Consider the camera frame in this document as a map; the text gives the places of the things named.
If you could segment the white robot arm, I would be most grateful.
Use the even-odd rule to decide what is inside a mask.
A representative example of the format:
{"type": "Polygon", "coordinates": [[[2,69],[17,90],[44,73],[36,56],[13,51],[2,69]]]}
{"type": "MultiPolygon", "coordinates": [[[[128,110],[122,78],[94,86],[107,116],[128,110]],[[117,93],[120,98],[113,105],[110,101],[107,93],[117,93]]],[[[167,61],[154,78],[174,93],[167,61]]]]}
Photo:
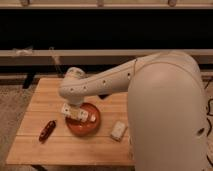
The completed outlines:
{"type": "Polygon", "coordinates": [[[127,94],[135,171],[207,171],[207,100],[193,57],[160,52],[90,77],[72,67],[59,87],[72,105],[118,92],[127,94]]]}

